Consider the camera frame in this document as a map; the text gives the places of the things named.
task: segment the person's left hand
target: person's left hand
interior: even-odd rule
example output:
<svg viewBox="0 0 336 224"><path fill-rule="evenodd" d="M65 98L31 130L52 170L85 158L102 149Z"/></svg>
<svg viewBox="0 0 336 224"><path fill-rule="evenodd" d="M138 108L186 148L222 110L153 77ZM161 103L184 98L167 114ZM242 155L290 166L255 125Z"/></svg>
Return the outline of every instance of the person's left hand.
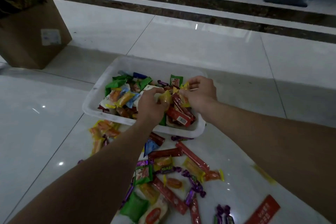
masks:
<svg viewBox="0 0 336 224"><path fill-rule="evenodd" d="M154 95L156 93L164 93L163 88L152 88L145 90L139 100L138 105L138 119L139 121L151 124L153 127L158 125L164 116L164 111L167 103L158 104L155 101Z"/></svg>

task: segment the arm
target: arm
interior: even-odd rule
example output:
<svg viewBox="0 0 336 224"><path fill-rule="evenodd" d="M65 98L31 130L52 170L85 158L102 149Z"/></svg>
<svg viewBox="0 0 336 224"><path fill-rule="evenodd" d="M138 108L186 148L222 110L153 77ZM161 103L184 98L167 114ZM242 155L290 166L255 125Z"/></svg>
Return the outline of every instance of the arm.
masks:
<svg viewBox="0 0 336 224"><path fill-rule="evenodd" d="M139 101L138 120L101 151L75 166L37 195L9 223L110 224L131 182L141 150L162 120L153 88Z"/></svg>
<svg viewBox="0 0 336 224"><path fill-rule="evenodd" d="M206 122L230 137L286 189L336 223L336 129L246 111L217 101L211 79L182 91Z"/></svg>

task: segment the cardboard box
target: cardboard box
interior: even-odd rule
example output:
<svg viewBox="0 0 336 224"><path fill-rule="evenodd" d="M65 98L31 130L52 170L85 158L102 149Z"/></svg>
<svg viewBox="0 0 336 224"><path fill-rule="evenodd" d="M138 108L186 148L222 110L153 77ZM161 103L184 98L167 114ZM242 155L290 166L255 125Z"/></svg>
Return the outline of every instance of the cardboard box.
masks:
<svg viewBox="0 0 336 224"><path fill-rule="evenodd" d="M43 69L71 40L53 0L0 19L0 55L13 67Z"/></svg>

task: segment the hand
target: hand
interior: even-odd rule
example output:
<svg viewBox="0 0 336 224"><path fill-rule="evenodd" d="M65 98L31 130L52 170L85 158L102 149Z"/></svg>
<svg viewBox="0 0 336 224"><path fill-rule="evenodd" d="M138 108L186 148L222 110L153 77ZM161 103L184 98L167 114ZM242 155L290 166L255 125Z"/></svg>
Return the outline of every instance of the hand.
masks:
<svg viewBox="0 0 336 224"><path fill-rule="evenodd" d="M153 128L160 123L164 116L167 103L157 104L154 98L156 93L164 93L163 88L152 88L145 90L139 100L139 121L146 122L153 126Z"/></svg>
<svg viewBox="0 0 336 224"><path fill-rule="evenodd" d="M192 108L202 115L205 121L209 121L209 104L217 102L216 87L212 79L203 76L196 76L188 80L189 89L180 90L180 93L187 97Z"/></svg>

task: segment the white shipping label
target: white shipping label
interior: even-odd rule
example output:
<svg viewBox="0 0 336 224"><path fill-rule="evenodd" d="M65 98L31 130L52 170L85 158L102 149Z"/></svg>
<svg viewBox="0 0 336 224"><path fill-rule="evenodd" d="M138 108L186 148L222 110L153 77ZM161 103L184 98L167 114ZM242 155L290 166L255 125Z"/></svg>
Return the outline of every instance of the white shipping label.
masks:
<svg viewBox="0 0 336 224"><path fill-rule="evenodd" d="M60 31L58 29L41 29L41 39L43 46L62 43Z"/></svg>

